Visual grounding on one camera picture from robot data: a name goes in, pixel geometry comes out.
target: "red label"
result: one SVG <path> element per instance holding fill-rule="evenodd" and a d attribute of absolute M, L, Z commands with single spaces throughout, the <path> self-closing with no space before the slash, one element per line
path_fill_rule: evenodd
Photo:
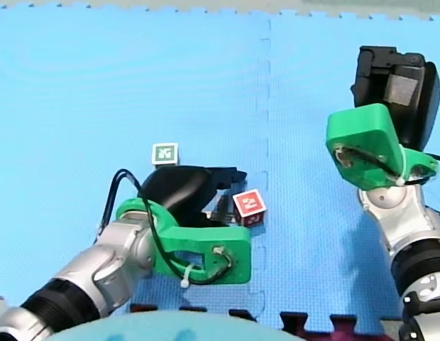
<path fill-rule="evenodd" d="M 244 195 L 238 195 L 236 201 L 241 208 L 243 215 L 259 211 L 263 209 L 263 203 L 256 192 L 245 193 Z"/>

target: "black cable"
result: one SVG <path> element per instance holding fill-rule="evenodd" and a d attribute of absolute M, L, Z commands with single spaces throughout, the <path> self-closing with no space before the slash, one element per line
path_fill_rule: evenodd
<path fill-rule="evenodd" d="M 436 154 L 430 154 L 430 153 L 426 153 L 426 155 L 429 155 L 429 156 L 431 156 L 432 158 L 434 158 L 435 160 L 440 161 L 440 156 L 439 156 L 439 155 L 436 155 Z"/>
<path fill-rule="evenodd" d="M 434 208 L 431 208 L 430 206 L 425 206 L 426 208 L 429 208 L 430 210 L 435 211 L 440 216 L 440 211 L 435 210 Z"/>
<path fill-rule="evenodd" d="M 393 169 L 391 169 L 388 165 L 383 163 L 381 160 L 379 160 L 375 156 L 368 155 L 367 153 L 364 153 L 362 151 L 358 151 L 357 149 L 353 149 L 353 148 L 343 147 L 342 149 L 347 154 L 350 154 L 350 155 L 352 155 L 352 156 L 354 156 L 356 158 L 361 159 L 362 161 L 368 162 L 368 163 L 370 163 L 370 164 L 372 164 L 374 166 L 377 166 L 377 167 L 381 168 L 388 175 L 390 175 L 390 176 L 392 176 L 394 178 L 399 178 L 400 177 L 400 174 L 397 174 L 397 172 L 395 172 Z M 416 179 L 416 180 L 408 180 L 408 181 L 405 181 L 405 185 L 408 185 L 408 186 L 411 186 L 411 185 L 423 185 L 429 179 L 430 179 L 430 177 L 427 176 L 425 178 L 420 178 L 420 179 Z"/>
<path fill-rule="evenodd" d="M 124 178 L 128 178 L 130 180 L 130 182 L 133 184 L 133 186 L 136 188 L 136 190 L 140 194 L 141 199 L 143 200 L 143 204 L 145 206 L 146 213 L 147 213 L 147 216 L 148 216 L 148 222 L 149 222 L 150 230 L 152 232 L 155 245 L 156 245 L 158 251 L 160 252 L 163 260 L 165 261 L 165 263 L 168 265 L 168 267 L 171 269 L 171 271 L 177 277 L 179 277 L 180 279 L 183 279 L 184 278 L 184 274 L 181 274 L 179 269 L 173 263 L 173 262 L 178 263 L 178 261 L 176 260 L 176 258 L 172 254 L 166 252 L 165 249 L 163 248 L 162 242 L 161 242 L 160 237 L 158 236 L 158 233 L 157 233 L 157 229 L 155 228 L 155 225 L 154 225 L 153 214 L 152 214 L 152 210 L 150 208 L 150 204 L 149 204 L 149 201 L 147 199 L 147 196 L 144 193 L 144 190 L 140 186 L 140 183 L 138 182 L 136 177 L 129 170 L 126 170 L 126 169 L 118 170 L 116 172 L 116 174 L 114 175 L 113 180 L 111 181 L 108 197 L 106 199 L 104 214 L 103 214 L 102 219 L 101 219 L 100 228 L 99 228 L 99 232 L 97 234 L 97 238 L 104 231 L 105 227 L 108 225 L 108 223 L 109 223 L 109 221 L 111 219 L 111 214 L 113 212 L 114 201 L 116 199 L 116 194 L 117 194 L 117 191 L 118 191 L 118 188 L 119 188 L 119 183 Z M 188 278 L 189 283 L 194 284 L 194 285 L 198 285 L 198 286 L 203 286 L 203 285 L 211 284 L 211 283 L 217 281 L 218 279 L 220 279 L 221 277 L 223 277 L 231 269 L 231 267 L 233 266 L 233 260 L 232 260 L 232 258 L 226 252 L 223 252 L 221 255 L 225 258 L 225 260 L 227 262 L 227 265 L 225 265 L 224 267 L 220 268 L 211 277 L 209 277 L 209 278 L 207 278 L 205 280 L 202 280 L 202 281 L 191 279 L 189 277 Z"/>
<path fill-rule="evenodd" d="M 431 154 L 431 153 L 427 153 L 427 155 L 431 156 L 432 158 L 434 158 L 437 161 L 440 161 L 440 155 Z M 431 210 L 435 211 L 440 216 L 440 211 L 435 210 L 434 208 L 431 208 L 429 206 L 427 206 L 427 207 L 430 208 Z"/>

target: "white cube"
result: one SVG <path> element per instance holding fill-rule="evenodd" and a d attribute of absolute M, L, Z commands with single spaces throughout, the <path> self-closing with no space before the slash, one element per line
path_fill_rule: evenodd
<path fill-rule="evenodd" d="M 152 146 L 152 164 L 177 165 L 179 163 L 179 150 L 175 143 L 153 144 Z"/>

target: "green label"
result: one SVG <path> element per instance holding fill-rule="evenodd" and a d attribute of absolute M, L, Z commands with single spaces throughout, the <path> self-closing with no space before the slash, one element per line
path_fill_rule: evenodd
<path fill-rule="evenodd" d="M 175 146 L 155 147 L 156 161 L 173 161 L 175 159 Z"/>

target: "green mount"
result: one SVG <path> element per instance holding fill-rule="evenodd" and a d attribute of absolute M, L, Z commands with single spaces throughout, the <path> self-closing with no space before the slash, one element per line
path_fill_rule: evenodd
<path fill-rule="evenodd" d="M 203 264 L 190 271 L 190 278 L 203 281 L 210 278 L 219 268 L 226 265 L 222 256 L 214 254 L 214 247 L 224 247 L 233 259 L 233 266 L 225 276 L 214 282 L 215 284 L 242 284 L 251 278 L 251 237 L 245 227 L 181 227 L 175 218 L 163 207 L 155 202 L 149 202 L 153 212 L 155 229 L 157 230 L 163 249 L 166 252 L 189 251 L 201 254 Z M 116 218 L 128 211 L 143 211 L 145 206 L 140 198 L 132 198 L 123 202 L 116 211 Z M 162 255 L 154 243 L 155 261 L 154 270 L 160 274 L 173 275 L 170 267 L 165 263 Z M 184 260 L 173 262 L 183 274 L 189 265 Z"/>
<path fill-rule="evenodd" d="M 342 148 L 353 149 L 387 165 L 408 181 L 411 175 L 433 176 L 438 163 L 431 156 L 401 147 L 390 113 L 383 104 L 371 104 L 332 114 L 327 123 L 326 146 L 341 177 L 361 190 L 396 185 L 381 167 L 348 155 L 346 162 L 337 157 Z"/>

